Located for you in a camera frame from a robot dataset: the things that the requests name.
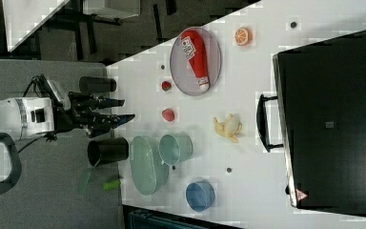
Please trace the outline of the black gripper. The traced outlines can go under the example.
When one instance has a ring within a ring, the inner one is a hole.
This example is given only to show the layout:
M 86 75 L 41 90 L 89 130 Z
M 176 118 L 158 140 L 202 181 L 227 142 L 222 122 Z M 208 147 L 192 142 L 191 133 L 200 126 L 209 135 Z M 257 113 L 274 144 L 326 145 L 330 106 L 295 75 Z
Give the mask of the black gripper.
M 134 114 L 100 114 L 94 118 L 94 109 L 122 107 L 124 99 L 96 98 L 92 94 L 69 92 L 71 106 L 57 106 L 54 111 L 54 130 L 59 133 L 70 132 L 73 129 L 83 129 L 89 138 L 97 133 L 107 133 L 110 129 L 124 125 L 135 118 Z

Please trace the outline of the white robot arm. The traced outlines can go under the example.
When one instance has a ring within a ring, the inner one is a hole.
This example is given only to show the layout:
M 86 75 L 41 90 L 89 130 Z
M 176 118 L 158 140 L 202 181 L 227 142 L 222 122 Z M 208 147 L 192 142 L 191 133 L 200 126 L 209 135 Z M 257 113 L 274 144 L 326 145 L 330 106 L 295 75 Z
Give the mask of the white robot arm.
M 103 135 L 134 119 L 133 114 L 100 114 L 121 107 L 122 100 L 78 95 L 70 102 L 55 97 L 13 97 L 0 100 L 0 195 L 21 177 L 18 141 L 55 140 L 61 133 L 82 129 L 89 138 Z

